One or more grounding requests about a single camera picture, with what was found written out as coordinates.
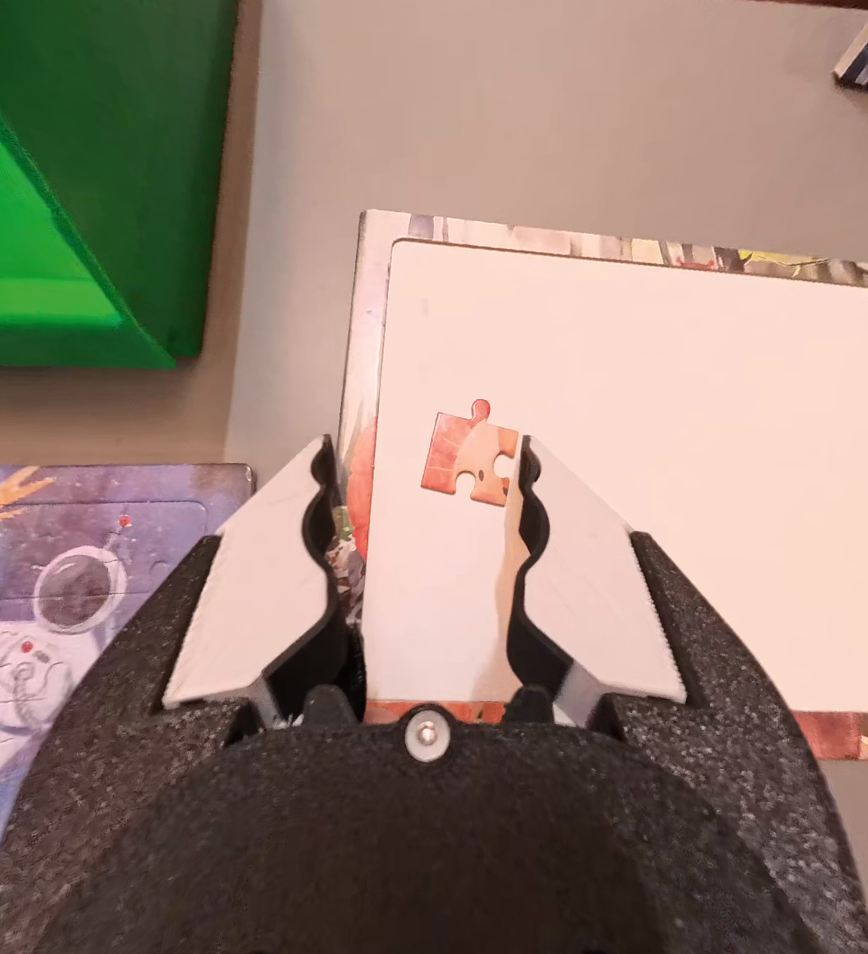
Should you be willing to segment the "space jigsaw puzzle board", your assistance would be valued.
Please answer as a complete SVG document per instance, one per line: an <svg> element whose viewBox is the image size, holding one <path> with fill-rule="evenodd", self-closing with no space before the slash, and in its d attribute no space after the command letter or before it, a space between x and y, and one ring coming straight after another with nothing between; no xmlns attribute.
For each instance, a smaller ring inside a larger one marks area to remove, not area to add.
<svg viewBox="0 0 868 954"><path fill-rule="evenodd" d="M0 841L75 688L255 483L243 464L0 466Z"/></svg>

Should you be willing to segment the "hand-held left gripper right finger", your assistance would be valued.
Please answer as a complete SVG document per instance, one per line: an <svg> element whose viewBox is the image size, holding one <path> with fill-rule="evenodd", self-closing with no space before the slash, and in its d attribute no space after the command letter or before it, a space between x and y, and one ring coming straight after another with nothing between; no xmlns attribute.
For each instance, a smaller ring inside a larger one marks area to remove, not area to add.
<svg viewBox="0 0 868 954"><path fill-rule="evenodd" d="M608 695L686 702L629 524L534 435L517 471L526 557L507 626L513 674L578 728Z"/></svg>

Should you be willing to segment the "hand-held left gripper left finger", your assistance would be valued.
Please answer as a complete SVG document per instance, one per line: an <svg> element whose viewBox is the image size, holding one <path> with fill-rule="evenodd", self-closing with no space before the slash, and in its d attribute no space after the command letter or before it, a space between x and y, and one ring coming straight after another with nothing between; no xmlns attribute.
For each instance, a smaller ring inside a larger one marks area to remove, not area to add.
<svg viewBox="0 0 868 954"><path fill-rule="evenodd" d="M217 544L162 695L173 711L247 702L265 729L304 720L348 666L352 630L328 557L336 459L313 438L214 535Z"/></svg>

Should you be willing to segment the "green plastic bin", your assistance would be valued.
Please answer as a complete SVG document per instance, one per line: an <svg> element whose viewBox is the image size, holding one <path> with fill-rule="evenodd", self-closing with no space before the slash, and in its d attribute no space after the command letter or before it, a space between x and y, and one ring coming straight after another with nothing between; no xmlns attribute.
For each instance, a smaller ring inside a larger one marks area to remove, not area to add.
<svg viewBox="0 0 868 954"><path fill-rule="evenodd" d="M201 351L237 1L0 1L0 366Z"/></svg>

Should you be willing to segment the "grey desk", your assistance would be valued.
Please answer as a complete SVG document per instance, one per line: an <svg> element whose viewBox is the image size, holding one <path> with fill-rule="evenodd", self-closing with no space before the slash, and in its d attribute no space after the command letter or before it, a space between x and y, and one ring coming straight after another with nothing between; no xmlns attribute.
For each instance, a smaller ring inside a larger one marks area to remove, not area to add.
<svg viewBox="0 0 868 954"><path fill-rule="evenodd" d="M231 461L340 423L368 209L868 261L867 14L768 2L243 2L205 344L0 367L0 464Z"/></svg>

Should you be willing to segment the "orange tan jigsaw piece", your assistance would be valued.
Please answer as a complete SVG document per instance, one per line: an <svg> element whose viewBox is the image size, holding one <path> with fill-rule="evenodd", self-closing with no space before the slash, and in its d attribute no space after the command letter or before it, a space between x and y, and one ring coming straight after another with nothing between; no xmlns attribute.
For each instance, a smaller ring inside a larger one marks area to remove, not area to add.
<svg viewBox="0 0 868 954"><path fill-rule="evenodd" d="M499 458L513 460L520 433L490 422L487 399L475 399L468 417L439 412L433 428L420 486L454 495L458 478L474 480L470 500L496 507L507 502L510 478L495 470Z"/></svg>

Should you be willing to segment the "animal jigsaw puzzle board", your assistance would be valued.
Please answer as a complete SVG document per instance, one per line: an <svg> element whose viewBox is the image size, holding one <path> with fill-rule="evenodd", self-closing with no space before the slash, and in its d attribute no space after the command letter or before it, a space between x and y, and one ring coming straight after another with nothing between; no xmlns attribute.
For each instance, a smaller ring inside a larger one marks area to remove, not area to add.
<svg viewBox="0 0 868 954"><path fill-rule="evenodd" d="M475 399L520 433L504 507L420 486ZM818 758L868 759L868 262L364 212L339 456L369 720L499 719L525 435L658 539Z"/></svg>

